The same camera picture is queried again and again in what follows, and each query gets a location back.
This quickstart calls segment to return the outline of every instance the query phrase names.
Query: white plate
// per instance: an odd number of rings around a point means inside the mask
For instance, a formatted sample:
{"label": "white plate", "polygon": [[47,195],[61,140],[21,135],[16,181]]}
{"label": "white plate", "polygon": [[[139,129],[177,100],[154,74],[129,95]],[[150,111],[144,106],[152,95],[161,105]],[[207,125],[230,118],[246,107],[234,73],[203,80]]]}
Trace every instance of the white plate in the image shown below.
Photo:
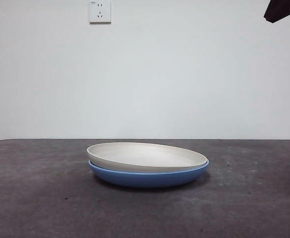
{"label": "white plate", "polygon": [[88,147],[90,160],[98,167],[123,172],[175,172],[202,167],[207,158],[178,147],[114,142]]}

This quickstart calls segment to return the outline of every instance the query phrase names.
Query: black object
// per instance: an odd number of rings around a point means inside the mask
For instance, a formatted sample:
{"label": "black object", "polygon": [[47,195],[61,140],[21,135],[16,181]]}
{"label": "black object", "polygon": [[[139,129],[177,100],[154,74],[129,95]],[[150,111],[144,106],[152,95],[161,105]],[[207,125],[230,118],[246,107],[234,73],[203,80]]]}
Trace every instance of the black object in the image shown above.
{"label": "black object", "polygon": [[290,0],[271,0],[264,18],[274,23],[288,15],[290,15]]}

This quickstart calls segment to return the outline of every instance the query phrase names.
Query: gray table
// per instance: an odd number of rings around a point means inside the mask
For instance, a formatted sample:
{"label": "gray table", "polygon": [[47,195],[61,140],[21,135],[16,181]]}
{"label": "gray table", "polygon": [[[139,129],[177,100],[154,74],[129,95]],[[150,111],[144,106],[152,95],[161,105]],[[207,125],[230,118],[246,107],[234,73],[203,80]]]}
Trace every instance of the gray table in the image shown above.
{"label": "gray table", "polygon": [[[86,148],[141,141],[201,152],[197,181],[131,189],[93,175]],[[290,238],[290,141],[2,140],[0,238]]]}

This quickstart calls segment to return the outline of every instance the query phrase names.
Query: blue plate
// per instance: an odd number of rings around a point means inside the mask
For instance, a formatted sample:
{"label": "blue plate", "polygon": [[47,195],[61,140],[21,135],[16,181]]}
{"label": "blue plate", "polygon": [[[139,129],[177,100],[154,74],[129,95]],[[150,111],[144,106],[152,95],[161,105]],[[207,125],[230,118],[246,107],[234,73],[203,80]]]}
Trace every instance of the blue plate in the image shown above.
{"label": "blue plate", "polygon": [[146,188],[172,187],[191,182],[206,171],[208,164],[209,160],[202,167],[178,172],[133,173],[103,169],[89,161],[95,175],[104,181],[120,186]]}

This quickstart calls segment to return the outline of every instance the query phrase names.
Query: electrical outlet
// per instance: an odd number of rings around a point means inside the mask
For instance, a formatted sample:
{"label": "electrical outlet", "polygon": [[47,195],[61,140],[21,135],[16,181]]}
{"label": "electrical outlet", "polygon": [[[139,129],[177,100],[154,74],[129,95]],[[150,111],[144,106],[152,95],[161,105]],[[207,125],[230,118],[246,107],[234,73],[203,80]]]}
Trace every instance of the electrical outlet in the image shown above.
{"label": "electrical outlet", "polygon": [[111,0],[91,0],[89,20],[90,23],[111,23]]}

